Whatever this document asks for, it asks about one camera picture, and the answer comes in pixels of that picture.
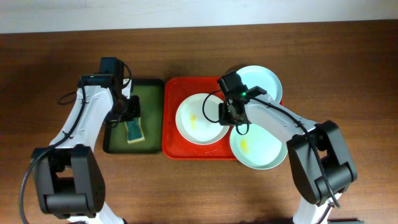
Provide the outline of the green yellow sponge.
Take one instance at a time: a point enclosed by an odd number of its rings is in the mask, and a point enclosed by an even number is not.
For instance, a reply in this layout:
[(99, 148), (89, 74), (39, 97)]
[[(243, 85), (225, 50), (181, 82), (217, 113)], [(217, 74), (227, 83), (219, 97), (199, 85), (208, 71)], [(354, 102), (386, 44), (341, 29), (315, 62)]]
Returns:
[(124, 124), (127, 131), (128, 144), (145, 141), (140, 118), (134, 118), (131, 121), (126, 121)]

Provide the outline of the light green plate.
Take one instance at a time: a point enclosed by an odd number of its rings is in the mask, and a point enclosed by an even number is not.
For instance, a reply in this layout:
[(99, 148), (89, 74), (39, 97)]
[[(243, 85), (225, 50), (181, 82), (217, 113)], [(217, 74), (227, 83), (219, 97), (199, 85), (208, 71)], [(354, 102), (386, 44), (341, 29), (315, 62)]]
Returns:
[(287, 156), (286, 145), (256, 124), (250, 124), (245, 135), (240, 135), (233, 128), (229, 145), (239, 162), (257, 170), (272, 169)]

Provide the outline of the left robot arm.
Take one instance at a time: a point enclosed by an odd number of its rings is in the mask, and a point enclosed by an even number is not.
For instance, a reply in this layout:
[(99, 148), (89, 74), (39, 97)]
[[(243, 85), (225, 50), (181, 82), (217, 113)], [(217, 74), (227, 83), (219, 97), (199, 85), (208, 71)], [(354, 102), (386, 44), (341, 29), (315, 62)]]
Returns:
[(94, 156), (103, 123), (118, 124), (140, 115), (131, 96), (132, 80), (115, 74), (80, 77), (76, 100), (61, 131), (47, 147), (34, 149), (29, 174), (34, 175), (44, 214), (71, 223), (125, 223), (105, 202), (106, 188)]

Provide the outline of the white plate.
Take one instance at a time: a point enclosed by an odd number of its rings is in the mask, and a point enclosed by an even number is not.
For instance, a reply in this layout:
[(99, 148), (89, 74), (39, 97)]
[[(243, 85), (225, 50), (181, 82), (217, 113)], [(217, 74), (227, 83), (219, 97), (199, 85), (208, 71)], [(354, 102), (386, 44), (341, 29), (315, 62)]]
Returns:
[(175, 124), (180, 135), (197, 145), (209, 145), (221, 140), (229, 131), (229, 126), (212, 123), (218, 120), (218, 106), (223, 100), (208, 93), (198, 93), (184, 99), (179, 105)]

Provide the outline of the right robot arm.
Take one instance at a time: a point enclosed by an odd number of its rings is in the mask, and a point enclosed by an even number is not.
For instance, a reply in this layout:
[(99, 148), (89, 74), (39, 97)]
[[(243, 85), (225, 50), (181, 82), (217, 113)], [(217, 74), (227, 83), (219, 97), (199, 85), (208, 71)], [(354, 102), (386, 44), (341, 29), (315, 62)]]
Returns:
[(264, 89), (221, 88), (220, 123), (258, 125), (287, 146), (294, 184), (301, 194), (291, 223), (328, 223), (338, 198), (358, 178), (343, 135), (332, 121), (316, 123), (276, 103)]

